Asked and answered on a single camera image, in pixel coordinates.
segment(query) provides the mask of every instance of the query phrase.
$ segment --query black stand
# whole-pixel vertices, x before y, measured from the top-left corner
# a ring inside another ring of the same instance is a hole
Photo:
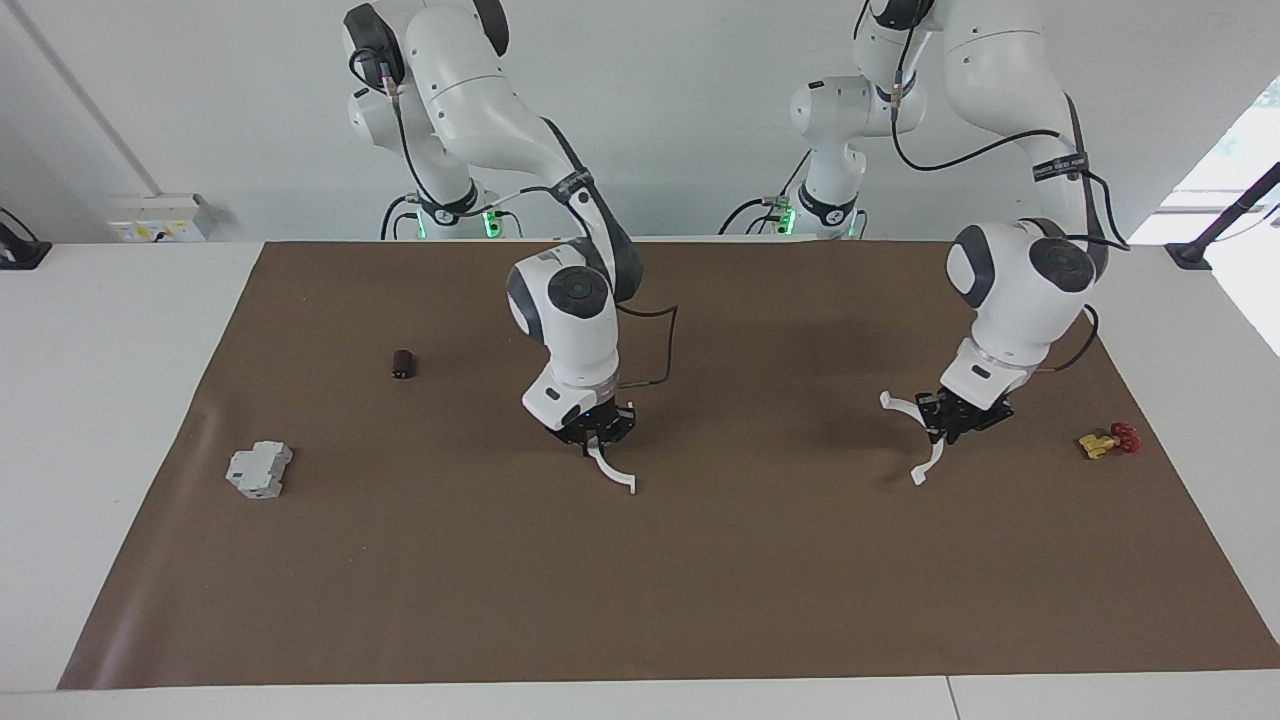
[[[13,260],[0,255],[0,270],[35,270],[52,247],[51,242],[22,240],[0,223],[0,249],[13,255]]]
[[[1234,205],[1222,211],[1199,237],[1193,242],[1174,242],[1165,246],[1169,256],[1184,270],[1212,270],[1213,266],[1204,260],[1204,250],[1217,242],[1228,228],[1253,209],[1260,200],[1266,197],[1275,186],[1280,184],[1280,163],[1271,165],[1271,169],[1262,176],[1253,187],[1244,191],[1244,195]]]

